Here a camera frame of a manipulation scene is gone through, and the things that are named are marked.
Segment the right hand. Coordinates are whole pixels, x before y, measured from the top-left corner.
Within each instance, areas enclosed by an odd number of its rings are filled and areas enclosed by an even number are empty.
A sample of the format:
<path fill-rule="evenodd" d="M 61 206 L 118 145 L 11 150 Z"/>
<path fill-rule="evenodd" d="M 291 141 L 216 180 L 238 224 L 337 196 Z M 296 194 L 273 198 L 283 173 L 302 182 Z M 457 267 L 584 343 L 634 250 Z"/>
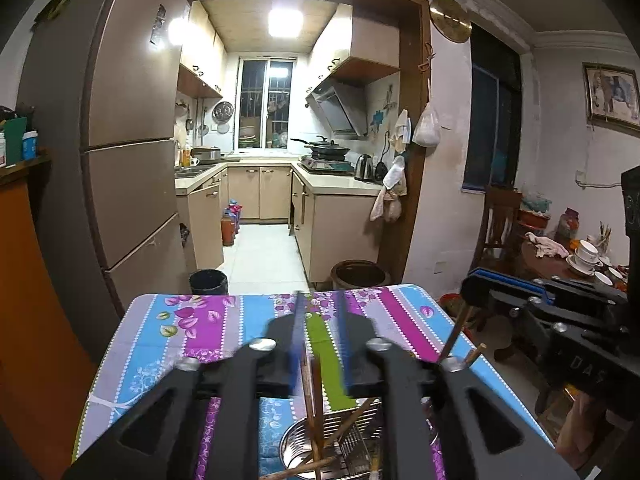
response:
<path fill-rule="evenodd" d="M 608 410 L 604 403 L 578 390 L 574 403 L 561 428 L 555 451 L 575 470 L 588 462 L 602 440 L 612 429 L 628 431 L 632 422 Z"/>

